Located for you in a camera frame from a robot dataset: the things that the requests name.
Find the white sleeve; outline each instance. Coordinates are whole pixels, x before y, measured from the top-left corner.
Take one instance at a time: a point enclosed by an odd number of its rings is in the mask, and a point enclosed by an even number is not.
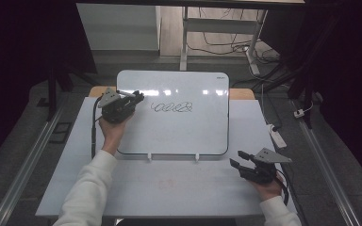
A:
[[[113,155],[98,152],[79,172],[54,225],[101,225],[116,164]]]
[[[282,197],[277,196],[260,204],[266,222],[265,226],[300,226],[302,225],[298,216],[290,212],[284,205]]]

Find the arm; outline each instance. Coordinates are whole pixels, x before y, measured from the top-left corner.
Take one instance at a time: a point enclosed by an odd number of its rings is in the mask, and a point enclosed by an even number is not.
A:
[[[266,185],[260,185],[254,182],[251,184],[256,188],[259,193],[260,199],[263,201],[260,204],[263,211],[266,222],[266,226],[300,226],[302,225],[298,216],[295,213],[290,212],[284,205],[281,197],[281,186],[275,181],[272,181]]]
[[[111,172],[117,164],[113,155],[120,145],[127,121],[110,124],[99,120],[105,137],[104,146],[78,174],[55,225],[101,225],[107,193],[112,184]]]

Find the hand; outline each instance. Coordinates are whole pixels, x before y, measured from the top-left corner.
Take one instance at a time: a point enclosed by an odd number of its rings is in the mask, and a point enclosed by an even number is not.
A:
[[[277,178],[281,182],[284,181],[283,178],[278,174],[278,172],[277,172]],[[265,184],[265,185],[261,185],[261,184],[251,182],[251,181],[249,181],[249,182],[258,191],[258,194],[259,194],[260,199],[262,201],[269,200],[269,199],[271,199],[273,197],[276,197],[276,196],[281,196],[282,188],[281,188],[280,185],[278,185],[278,183],[275,182],[275,180],[272,180],[271,183]]]
[[[132,118],[133,115],[134,114],[118,124],[109,123],[103,118],[99,119],[99,125],[101,126],[102,133],[104,134],[105,138],[104,146],[102,147],[103,151],[111,154],[116,153],[124,134],[125,125]]]

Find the white table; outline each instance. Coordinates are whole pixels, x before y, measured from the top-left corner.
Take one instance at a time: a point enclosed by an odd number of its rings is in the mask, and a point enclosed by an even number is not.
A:
[[[91,115],[95,98],[86,98],[36,216],[56,218],[81,168],[91,161]],[[106,217],[237,218],[262,214],[255,189],[229,164],[232,157],[247,167],[238,150],[258,153],[273,145],[258,101],[230,101],[229,148],[217,159],[121,159],[113,171]],[[97,147],[102,143],[98,134]],[[296,212],[292,200],[288,208]]]

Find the whiteboard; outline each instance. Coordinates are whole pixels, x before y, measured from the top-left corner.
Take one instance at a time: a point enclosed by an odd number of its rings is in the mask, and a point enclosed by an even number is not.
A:
[[[127,123],[124,154],[224,154],[229,78],[225,73],[122,71],[117,89],[145,99]]]

